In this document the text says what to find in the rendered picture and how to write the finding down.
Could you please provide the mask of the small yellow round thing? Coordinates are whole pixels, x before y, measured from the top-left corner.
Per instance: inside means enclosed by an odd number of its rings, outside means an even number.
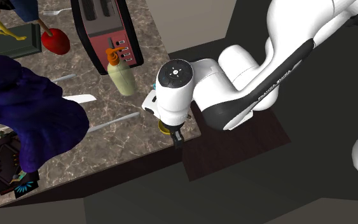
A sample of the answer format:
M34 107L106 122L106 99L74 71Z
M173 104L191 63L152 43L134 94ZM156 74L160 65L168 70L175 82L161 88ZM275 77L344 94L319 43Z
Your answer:
M161 133L165 134L165 135L169 135L170 131L169 129L167 129L164 125L163 122L161 120L158 121L158 128L160 130Z

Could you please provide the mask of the long silver utensil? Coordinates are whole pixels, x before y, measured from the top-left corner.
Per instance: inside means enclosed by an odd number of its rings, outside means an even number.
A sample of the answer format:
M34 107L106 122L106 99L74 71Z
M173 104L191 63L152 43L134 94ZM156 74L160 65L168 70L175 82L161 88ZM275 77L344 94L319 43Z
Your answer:
M139 112L135 112L135 113L131 113L129 115L125 115L123 117L120 117L120 118L117 118L115 120L112 120L110 122L106 122L106 123L103 123L103 124L100 124L100 125L97 125L97 126L94 126L94 127L91 127L88 129L87 133L91 133L93 131L96 131L96 130L99 130L103 127L106 127L108 125L111 125L112 123L116 123L116 122L120 122L120 121L124 121L124 120L127 120L129 118L133 118L133 117L136 117L136 116L139 116L140 113Z

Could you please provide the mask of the dark red robot stand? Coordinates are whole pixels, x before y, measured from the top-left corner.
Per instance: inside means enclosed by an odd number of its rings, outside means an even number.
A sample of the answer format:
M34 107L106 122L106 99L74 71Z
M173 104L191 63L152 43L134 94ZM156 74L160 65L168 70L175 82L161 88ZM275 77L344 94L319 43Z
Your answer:
M291 142L271 109L257 111L233 130L210 128L193 102L191 110L201 135L186 141L182 162L190 181Z

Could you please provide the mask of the pale green soap dispenser bottle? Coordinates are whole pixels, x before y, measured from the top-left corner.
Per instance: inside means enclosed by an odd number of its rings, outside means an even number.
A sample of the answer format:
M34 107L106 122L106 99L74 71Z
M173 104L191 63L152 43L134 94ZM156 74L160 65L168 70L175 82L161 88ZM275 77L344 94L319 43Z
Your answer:
M124 47L108 48L106 50L108 65L107 73L112 79L121 95L130 96L136 91L135 77L125 59L122 59L118 52Z

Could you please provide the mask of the white blade knife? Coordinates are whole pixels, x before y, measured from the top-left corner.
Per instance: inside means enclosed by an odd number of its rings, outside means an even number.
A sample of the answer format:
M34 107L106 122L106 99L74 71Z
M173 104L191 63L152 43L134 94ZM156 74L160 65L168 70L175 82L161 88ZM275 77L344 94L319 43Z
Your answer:
M70 95L70 96L63 96L63 98L70 101L77 102L78 104L97 100L96 97L94 97L91 94Z

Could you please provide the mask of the red and black toaster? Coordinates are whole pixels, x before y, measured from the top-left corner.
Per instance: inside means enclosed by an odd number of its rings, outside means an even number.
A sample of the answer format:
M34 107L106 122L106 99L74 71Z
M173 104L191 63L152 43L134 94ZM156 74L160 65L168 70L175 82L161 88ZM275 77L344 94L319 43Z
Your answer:
M144 63L125 0L70 0L76 31L96 70L107 74L106 49L119 48L130 67Z

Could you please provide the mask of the short silver utensil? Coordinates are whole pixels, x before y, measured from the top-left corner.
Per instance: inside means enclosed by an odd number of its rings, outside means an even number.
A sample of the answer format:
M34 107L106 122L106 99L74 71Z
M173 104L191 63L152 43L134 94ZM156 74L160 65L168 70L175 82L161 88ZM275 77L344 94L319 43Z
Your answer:
M68 80L68 79L74 78L74 77L76 77L76 76L77 76L76 74L68 74L68 75L59 77L59 78L57 78L57 79L55 79L55 80L51 80L51 81L54 82L54 83L56 83L56 82L58 82L58 81Z

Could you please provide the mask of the large dark purple figure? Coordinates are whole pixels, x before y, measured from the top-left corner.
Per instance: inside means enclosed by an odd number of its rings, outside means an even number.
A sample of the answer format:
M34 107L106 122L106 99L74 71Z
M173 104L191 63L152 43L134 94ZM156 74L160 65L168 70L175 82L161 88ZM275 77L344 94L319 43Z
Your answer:
M89 120L62 88L19 62L0 55L0 124L19 137L20 166L37 171L49 159L73 149L86 135Z

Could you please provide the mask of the silver fork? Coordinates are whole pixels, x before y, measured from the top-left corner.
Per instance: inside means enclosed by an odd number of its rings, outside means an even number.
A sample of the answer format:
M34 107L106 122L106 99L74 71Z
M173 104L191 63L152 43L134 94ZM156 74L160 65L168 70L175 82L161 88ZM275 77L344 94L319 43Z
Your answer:
M42 12L42 14L46 15L46 16L55 16L55 15L58 15L59 13L61 13L63 11L67 11L67 10L72 10L72 8L64 8L64 9L55 10L55 11L44 11L44 12Z

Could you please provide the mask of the black ornate box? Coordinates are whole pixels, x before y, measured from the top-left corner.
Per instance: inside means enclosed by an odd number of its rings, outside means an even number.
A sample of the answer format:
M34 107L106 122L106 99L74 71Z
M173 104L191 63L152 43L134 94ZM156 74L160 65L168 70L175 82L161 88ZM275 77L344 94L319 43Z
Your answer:
M39 173L25 172L20 166L20 147L16 132L0 131L0 195L13 192L19 198L39 187Z

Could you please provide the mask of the yellow figure on dark base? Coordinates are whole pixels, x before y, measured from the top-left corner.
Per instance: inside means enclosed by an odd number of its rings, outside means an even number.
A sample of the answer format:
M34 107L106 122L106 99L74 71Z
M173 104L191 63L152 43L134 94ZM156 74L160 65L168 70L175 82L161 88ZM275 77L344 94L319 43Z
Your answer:
M14 11L10 0L0 0L0 10ZM0 21L0 55L12 59L42 52L41 28L32 22L7 28Z

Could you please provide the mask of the blue object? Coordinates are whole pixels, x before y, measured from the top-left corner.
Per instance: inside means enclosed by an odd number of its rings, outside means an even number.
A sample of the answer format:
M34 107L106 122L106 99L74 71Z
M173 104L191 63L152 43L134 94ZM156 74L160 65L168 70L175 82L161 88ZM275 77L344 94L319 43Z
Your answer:
M39 20L38 0L10 0L14 12L24 21Z

